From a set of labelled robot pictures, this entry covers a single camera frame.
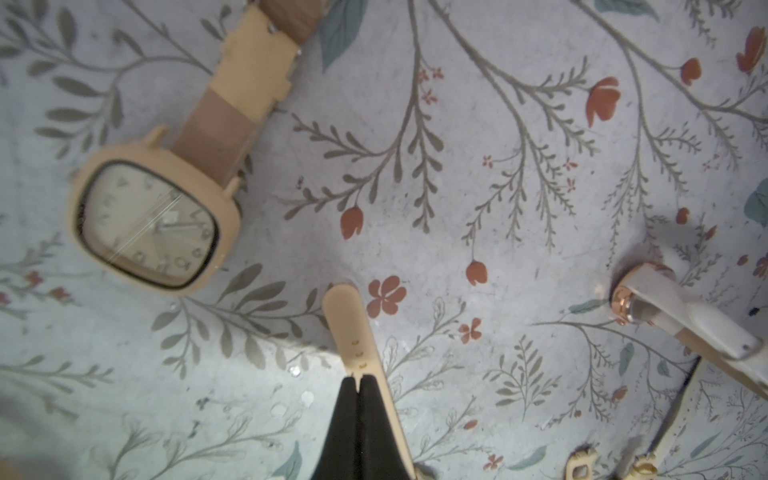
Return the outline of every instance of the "floral tablecloth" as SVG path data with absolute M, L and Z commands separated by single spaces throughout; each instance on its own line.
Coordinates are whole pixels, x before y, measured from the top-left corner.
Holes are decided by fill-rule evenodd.
M 611 321 L 633 262 L 768 335 L 762 0 L 338 0 L 243 167 L 225 271 L 178 299 L 102 273 L 68 180 L 177 131 L 242 7 L 2 6 L 0 455 L 25 478 L 309 478 L 342 281 L 445 479 L 561 478 L 585 444 L 607 478 L 648 447 L 696 356 Z M 662 477 L 765 478 L 768 407 L 703 368 Z

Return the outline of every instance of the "small red flower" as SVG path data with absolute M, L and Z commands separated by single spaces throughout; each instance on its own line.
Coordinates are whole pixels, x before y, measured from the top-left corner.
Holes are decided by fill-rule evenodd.
M 595 114 L 602 121 L 613 118 L 616 113 L 616 104 L 621 98 L 618 86 L 619 80 L 615 77 L 606 77 L 592 87 L 587 98 L 587 122 L 590 128 L 594 123 Z
M 611 397 L 611 401 L 614 404 L 619 403 L 625 396 L 627 396 L 627 386 L 622 385 L 614 391 L 614 395 Z
M 341 234 L 344 240 L 349 240 L 352 235 L 362 232 L 362 210 L 352 207 L 341 216 Z
M 379 313 L 384 310 L 387 315 L 394 315 L 397 313 L 397 304 L 402 302 L 402 299 L 406 297 L 408 293 L 404 286 L 400 285 L 400 277 L 392 275 L 384 280 L 384 283 L 378 280 L 373 280 L 368 285 L 368 293 L 371 294 L 373 300 L 368 304 L 366 310 L 368 316 L 376 318 Z
M 578 167 L 578 164 L 575 162 L 572 162 L 571 158 L 568 157 L 565 159 L 565 165 L 563 165 L 563 167 L 565 167 L 565 170 L 571 171 L 571 168 Z
M 458 332 L 464 334 L 462 335 L 462 343 L 466 345 L 467 343 L 469 343 L 470 338 L 473 340 L 477 340 L 482 336 L 482 333 L 477 331 L 477 328 L 480 326 L 480 323 L 482 323 L 482 320 L 480 320 L 479 318 L 476 318 L 472 320 L 472 328 L 470 328 L 469 325 L 467 325 L 466 323 L 461 325 L 458 328 Z
M 768 253 L 766 256 L 757 261 L 755 265 L 755 271 L 752 274 L 758 278 L 765 278 L 768 276 Z
M 64 290 L 63 286 L 57 286 L 48 292 L 48 295 L 54 297 L 59 303 L 67 304 L 72 301 L 72 295 L 67 290 Z
M 736 54 L 736 63 L 739 65 L 739 70 L 744 73 L 750 73 L 758 63 L 760 63 L 760 57 L 766 50 L 766 29 L 765 27 L 754 27 L 750 30 L 750 34 L 746 36 L 744 42 L 744 53 Z
M 488 281 L 488 269 L 483 262 L 473 260 L 467 267 L 467 280 L 474 286 Z
M 45 279 L 40 276 L 40 273 L 38 273 L 37 270 L 28 273 L 27 276 L 25 276 L 24 278 L 32 286 L 40 285 L 41 283 L 43 283 L 45 281 Z
M 690 87 L 694 80 L 699 78 L 701 78 L 701 63 L 698 58 L 691 58 L 680 68 L 680 79 Z
M 488 457 L 488 463 L 486 463 L 482 469 L 485 470 L 486 472 L 488 470 L 496 470 L 503 461 L 504 461 L 503 455 L 496 458 L 496 454 L 493 454 Z
M 675 221 L 678 225 L 685 225 L 688 223 L 688 214 L 690 213 L 690 210 L 688 210 L 686 207 L 683 207 L 677 211 L 677 217 L 675 217 Z
M 427 105 L 431 105 L 431 104 L 436 104 L 437 103 L 437 97 L 432 94 L 432 89 L 431 88 L 429 90 L 427 90 L 427 93 L 422 95 L 422 100 Z

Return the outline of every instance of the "black pointed object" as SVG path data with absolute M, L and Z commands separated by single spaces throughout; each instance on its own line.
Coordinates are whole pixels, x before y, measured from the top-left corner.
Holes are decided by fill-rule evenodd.
M 345 378 L 312 480 L 410 480 L 376 377 Z

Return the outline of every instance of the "watch face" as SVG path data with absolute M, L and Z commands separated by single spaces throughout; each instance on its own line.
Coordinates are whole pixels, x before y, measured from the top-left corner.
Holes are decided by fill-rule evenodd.
M 171 289 L 202 273 L 218 231 L 205 207 L 167 180 L 126 161 L 107 163 L 81 199 L 77 231 L 104 262 Z

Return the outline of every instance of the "wristwatch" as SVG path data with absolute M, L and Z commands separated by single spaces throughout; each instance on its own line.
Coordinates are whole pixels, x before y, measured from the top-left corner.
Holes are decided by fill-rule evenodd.
M 166 149 L 142 141 L 97 152 L 74 179 L 69 230 L 102 266 L 174 295 L 203 286 L 232 250 L 241 212 L 238 171 L 327 0 L 250 3 L 225 38 L 197 108 Z

